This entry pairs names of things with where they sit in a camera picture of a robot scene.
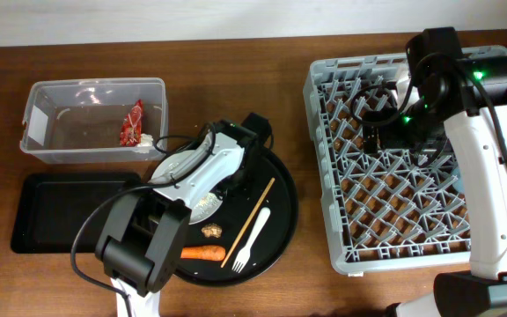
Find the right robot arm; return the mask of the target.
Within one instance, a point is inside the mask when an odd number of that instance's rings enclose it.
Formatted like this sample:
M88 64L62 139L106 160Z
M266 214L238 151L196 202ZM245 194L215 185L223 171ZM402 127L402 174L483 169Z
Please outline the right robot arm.
M406 46L405 92L357 121L364 150L451 146L470 225L467 271L436 276L430 294L390 305L389 316L507 316L507 56L469 59L456 31L430 28Z

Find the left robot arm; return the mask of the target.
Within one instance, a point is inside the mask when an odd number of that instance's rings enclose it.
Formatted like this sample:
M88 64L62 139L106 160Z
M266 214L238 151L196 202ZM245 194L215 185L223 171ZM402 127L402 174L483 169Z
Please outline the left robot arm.
M105 201L95 255L110 277L120 316L158 315L159 292L179 265L195 206L239 186L272 137L268 119L207 126L190 149L167 157L150 181Z

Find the red snack wrapper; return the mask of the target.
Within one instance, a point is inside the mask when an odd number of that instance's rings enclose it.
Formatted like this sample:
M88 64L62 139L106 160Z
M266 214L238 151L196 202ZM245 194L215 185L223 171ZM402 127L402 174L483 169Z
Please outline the red snack wrapper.
M138 100L123 119L120 133L121 146L133 147L141 142L143 115L143 102Z

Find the white tissue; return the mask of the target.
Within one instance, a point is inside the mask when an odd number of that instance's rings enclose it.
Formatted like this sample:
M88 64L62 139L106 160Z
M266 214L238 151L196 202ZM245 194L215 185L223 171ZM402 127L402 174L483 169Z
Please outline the white tissue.
M140 143L136 145L137 153L147 153L149 150L154 150L153 136L142 134Z

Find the blue cup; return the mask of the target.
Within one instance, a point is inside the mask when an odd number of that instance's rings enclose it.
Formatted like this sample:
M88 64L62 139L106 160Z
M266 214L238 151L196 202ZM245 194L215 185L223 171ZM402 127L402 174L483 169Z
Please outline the blue cup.
M458 193L464 195L465 189L464 189L464 185L463 185L461 176L459 174L455 174L455 177L457 178L457 180L455 182L453 182L452 186Z

